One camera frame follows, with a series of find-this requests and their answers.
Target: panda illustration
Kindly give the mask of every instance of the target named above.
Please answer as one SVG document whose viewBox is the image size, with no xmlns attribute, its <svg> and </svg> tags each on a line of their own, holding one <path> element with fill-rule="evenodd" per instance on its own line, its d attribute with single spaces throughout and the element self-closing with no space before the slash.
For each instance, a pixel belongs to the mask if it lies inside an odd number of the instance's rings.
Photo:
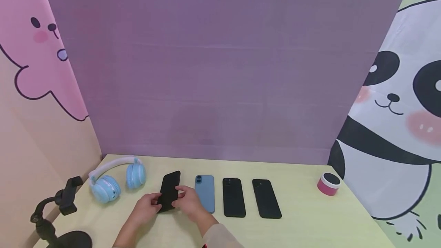
<svg viewBox="0 0 441 248">
<path fill-rule="evenodd" d="M 413 209 L 440 162 L 441 0 L 427 0 L 398 11 L 328 164 L 374 219 L 411 241 L 427 229 Z"/>
</svg>

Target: white headband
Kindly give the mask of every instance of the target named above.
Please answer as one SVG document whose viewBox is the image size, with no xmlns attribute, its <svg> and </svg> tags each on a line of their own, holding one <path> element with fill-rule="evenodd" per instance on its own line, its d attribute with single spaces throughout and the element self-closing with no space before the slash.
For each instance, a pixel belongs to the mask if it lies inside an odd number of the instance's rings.
<svg viewBox="0 0 441 248">
<path fill-rule="evenodd" d="M 109 163 L 105 163 L 101 167 L 98 167 L 96 168 L 96 170 L 92 170 L 89 173 L 89 186 L 92 187 L 95 184 L 96 180 L 108 170 L 113 169 L 116 166 L 120 166 L 124 164 L 132 164 L 132 163 L 142 164 L 142 162 L 134 156 L 122 157 L 110 161 Z"/>
</svg>

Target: person's hand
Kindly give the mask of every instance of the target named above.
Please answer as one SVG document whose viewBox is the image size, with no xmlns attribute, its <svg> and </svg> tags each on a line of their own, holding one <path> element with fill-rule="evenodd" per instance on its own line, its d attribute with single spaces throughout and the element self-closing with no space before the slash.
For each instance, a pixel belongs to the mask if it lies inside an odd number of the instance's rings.
<svg viewBox="0 0 441 248">
<path fill-rule="evenodd" d="M 162 205 L 157 205 L 160 196 L 161 193 L 147 193 L 142 196 L 142 198 L 136 202 L 132 213 L 127 219 L 127 223 L 135 227 L 140 227 L 153 219 L 162 207 Z"/>
<path fill-rule="evenodd" d="M 176 186 L 178 191 L 183 191 L 178 195 L 178 199 L 171 205 L 183 211 L 192 222 L 196 222 L 200 214 L 209 214 L 202 206 L 196 191 L 187 186 Z"/>
</svg>

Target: sleeve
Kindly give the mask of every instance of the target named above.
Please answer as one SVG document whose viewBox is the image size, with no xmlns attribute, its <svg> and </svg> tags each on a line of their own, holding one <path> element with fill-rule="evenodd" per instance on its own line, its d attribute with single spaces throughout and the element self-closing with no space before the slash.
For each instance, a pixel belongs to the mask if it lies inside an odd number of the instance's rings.
<svg viewBox="0 0 441 248">
<path fill-rule="evenodd" d="M 203 236 L 203 248 L 243 248 L 223 224 L 215 224 Z"/>
</svg>

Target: black phone mount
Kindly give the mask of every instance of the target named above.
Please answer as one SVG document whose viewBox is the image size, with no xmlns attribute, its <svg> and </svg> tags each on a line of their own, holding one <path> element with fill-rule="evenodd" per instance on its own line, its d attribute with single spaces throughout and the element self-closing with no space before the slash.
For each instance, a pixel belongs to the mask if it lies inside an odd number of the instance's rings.
<svg viewBox="0 0 441 248">
<path fill-rule="evenodd" d="M 81 185 L 83 185 L 83 180 L 80 176 L 69 178 L 64 190 L 59 190 L 55 196 L 41 201 L 30 217 L 30 221 L 35 223 L 38 236 L 49 243 L 47 248 L 92 248 L 92 239 L 87 233 L 72 231 L 57 237 L 52 222 L 43 218 L 43 209 L 50 202 L 55 202 L 63 215 L 75 213 L 77 211 L 74 204 L 75 193 L 77 187 Z"/>
</svg>

